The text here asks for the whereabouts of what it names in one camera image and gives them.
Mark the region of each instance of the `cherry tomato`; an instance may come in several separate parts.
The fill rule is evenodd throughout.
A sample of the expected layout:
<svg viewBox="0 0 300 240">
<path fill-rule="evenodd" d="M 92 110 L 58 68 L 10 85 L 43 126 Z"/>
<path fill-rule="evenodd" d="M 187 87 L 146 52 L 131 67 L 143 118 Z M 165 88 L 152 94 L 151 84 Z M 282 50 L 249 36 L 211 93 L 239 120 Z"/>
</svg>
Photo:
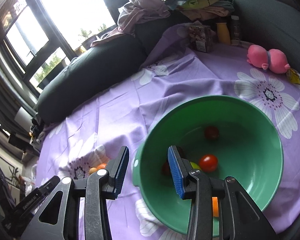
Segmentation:
<svg viewBox="0 0 300 240">
<path fill-rule="evenodd" d="M 177 146 L 177 150 L 179 152 L 180 157 L 183 159 L 186 159 L 185 152 L 183 151 L 183 149 L 180 146 Z"/>
<path fill-rule="evenodd" d="M 199 166 L 204 172 L 213 172 L 218 166 L 218 159 L 212 154 L 207 154 L 200 159 Z"/>
<path fill-rule="evenodd" d="M 164 176 L 170 176 L 170 175 L 171 175 L 170 166 L 169 166 L 168 161 L 166 161 L 166 162 L 162 165 L 161 173 L 162 173 Z"/>
<path fill-rule="evenodd" d="M 204 137 L 207 140 L 216 140 L 219 137 L 219 130 L 217 127 L 208 126 L 204 129 Z"/>
</svg>

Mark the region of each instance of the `stuffed animal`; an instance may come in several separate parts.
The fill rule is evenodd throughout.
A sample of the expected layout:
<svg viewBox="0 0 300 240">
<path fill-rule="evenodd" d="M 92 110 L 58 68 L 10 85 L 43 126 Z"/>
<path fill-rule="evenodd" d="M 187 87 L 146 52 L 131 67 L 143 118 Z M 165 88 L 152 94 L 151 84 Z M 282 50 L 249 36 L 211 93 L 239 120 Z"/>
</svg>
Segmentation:
<svg viewBox="0 0 300 240">
<path fill-rule="evenodd" d="M 270 69 L 277 74 L 286 73 L 290 68 L 286 55 L 278 49 L 266 51 L 259 45 L 251 45 L 248 49 L 247 62 L 257 68 Z"/>
</svg>

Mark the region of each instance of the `window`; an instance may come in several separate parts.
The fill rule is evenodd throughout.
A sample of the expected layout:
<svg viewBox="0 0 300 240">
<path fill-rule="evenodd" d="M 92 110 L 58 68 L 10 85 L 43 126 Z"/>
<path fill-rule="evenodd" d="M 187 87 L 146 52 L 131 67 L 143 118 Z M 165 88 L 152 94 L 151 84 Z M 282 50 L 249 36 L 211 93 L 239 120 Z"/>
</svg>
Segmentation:
<svg viewBox="0 0 300 240">
<path fill-rule="evenodd" d="M 115 24 L 103 0 L 41 0 L 71 48 Z"/>
<path fill-rule="evenodd" d="M 115 28 L 118 8 L 128 1 L 6 0 L 0 8 L 0 42 L 15 79 L 38 97 L 76 51 Z"/>
<path fill-rule="evenodd" d="M 7 38 L 25 65 L 49 40 L 28 6 L 11 26 Z"/>
</svg>

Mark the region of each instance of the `bed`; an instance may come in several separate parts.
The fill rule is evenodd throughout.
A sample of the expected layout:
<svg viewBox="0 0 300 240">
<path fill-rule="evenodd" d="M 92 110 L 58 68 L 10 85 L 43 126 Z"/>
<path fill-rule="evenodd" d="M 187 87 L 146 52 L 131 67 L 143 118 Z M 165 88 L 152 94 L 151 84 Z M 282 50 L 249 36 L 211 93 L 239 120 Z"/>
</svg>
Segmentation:
<svg viewBox="0 0 300 240">
<path fill-rule="evenodd" d="M 130 162 L 122 193 L 108 201 L 112 237 L 175 240 L 186 236 L 162 225 L 132 184 L 138 146 L 167 112 L 204 95 L 239 97 L 261 109 L 276 126 L 284 150 L 279 189 L 264 214 L 274 230 L 287 229 L 300 214 L 300 85 L 285 75 L 246 62 L 247 49 L 216 44 L 211 53 L 188 48 L 187 24 L 170 27 L 140 71 L 77 107 L 64 121 L 46 128 L 36 186 L 49 178 L 85 178 L 90 167 L 116 157 L 122 145 Z M 84 239 L 83 204 L 79 238 Z"/>
</svg>

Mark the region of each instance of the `orange fruit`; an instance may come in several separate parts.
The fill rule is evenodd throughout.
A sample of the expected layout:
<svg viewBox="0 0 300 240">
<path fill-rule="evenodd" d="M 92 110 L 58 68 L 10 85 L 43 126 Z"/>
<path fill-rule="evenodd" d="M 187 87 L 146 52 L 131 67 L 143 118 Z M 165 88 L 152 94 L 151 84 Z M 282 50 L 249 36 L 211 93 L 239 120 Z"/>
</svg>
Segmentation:
<svg viewBox="0 0 300 240">
<path fill-rule="evenodd" d="M 100 165 L 98 165 L 98 166 L 96 167 L 96 169 L 97 169 L 97 171 L 98 171 L 98 170 L 101 170 L 101 169 L 105 169 L 106 166 L 107 166 L 106 163 L 101 163 Z"/>
<path fill-rule="evenodd" d="M 212 197 L 212 215 L 216 218 L 219 217 L 218 198 Z"/>
</svg>

